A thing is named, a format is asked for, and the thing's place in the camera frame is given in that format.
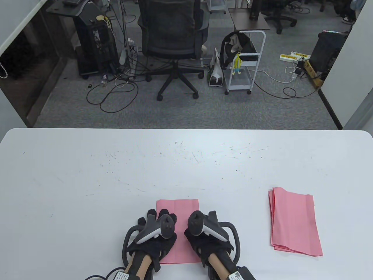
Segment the person's left hand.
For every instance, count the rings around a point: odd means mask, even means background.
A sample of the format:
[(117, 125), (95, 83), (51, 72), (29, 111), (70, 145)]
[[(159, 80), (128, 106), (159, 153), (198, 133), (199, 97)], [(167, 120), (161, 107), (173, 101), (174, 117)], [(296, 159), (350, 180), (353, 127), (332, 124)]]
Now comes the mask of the person's left hand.
[(137, 257), (149, 256), (151, 264), (149, 269), (154, 272), (160, 270), (160, 261), (170, 252), (174, 246), (177, 234), (175, 225), (177, 216), (167, 209), (162, 209), (159, 213), (155, 209), (147, 212), (147, 217), (138, 219), (136, 231), (138, 235), (131, 244), (124, 243), (122, 249), (122, 259), (127, 258), (127, 254)]

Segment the person's right hand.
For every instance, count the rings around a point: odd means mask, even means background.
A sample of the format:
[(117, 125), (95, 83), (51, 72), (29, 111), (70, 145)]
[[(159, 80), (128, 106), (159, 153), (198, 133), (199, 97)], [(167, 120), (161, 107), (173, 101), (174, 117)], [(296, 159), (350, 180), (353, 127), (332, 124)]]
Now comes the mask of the person's right hand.
[(203, 267), (206, 267), (206, 265), (210, 266), (208, 258), (211, 254), (217, 255), (221, 252), (231, 253), (234, 250), (229, 241), (223, 242), (212, 235), (206, 235), (204, 232), (198, 236), (194, 236), (189, 229), (186, 229), (184, 235), (193, 251), (200, 258)]

